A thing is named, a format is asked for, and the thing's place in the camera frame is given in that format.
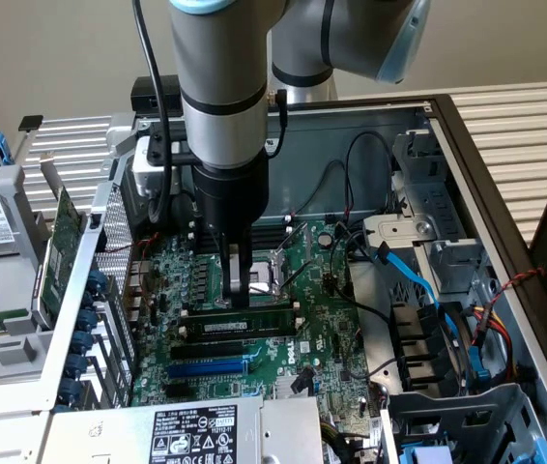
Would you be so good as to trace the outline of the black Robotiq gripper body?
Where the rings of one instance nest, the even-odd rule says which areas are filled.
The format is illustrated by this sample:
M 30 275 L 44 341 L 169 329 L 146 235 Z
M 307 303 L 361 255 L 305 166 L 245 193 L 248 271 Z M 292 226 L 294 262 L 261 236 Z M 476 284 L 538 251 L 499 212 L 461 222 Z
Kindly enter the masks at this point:
M 269 161 L 255 157 L 243 166 L 192 167 L 197 205 L 208 225 L 229 241 L 243 241 L 269 202 Z

